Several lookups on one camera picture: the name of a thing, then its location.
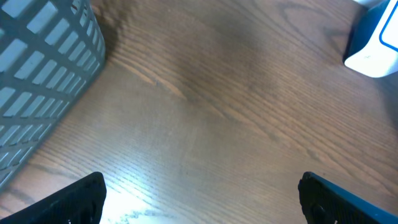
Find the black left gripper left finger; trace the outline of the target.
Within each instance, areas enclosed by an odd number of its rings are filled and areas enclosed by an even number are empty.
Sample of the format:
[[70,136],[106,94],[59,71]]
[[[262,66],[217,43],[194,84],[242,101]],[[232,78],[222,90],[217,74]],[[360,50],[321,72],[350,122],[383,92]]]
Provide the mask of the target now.
[[104,177],[100,172],[93,172],[1,219],[1,224],[99,224],[105,198]]

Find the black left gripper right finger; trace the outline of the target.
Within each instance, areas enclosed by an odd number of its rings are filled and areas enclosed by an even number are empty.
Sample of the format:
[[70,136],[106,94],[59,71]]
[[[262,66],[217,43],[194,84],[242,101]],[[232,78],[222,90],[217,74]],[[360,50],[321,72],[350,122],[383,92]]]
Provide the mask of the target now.
[[313,172],[303,174],[298,191],[302,212],[309,224],[397,223],[396,215]]

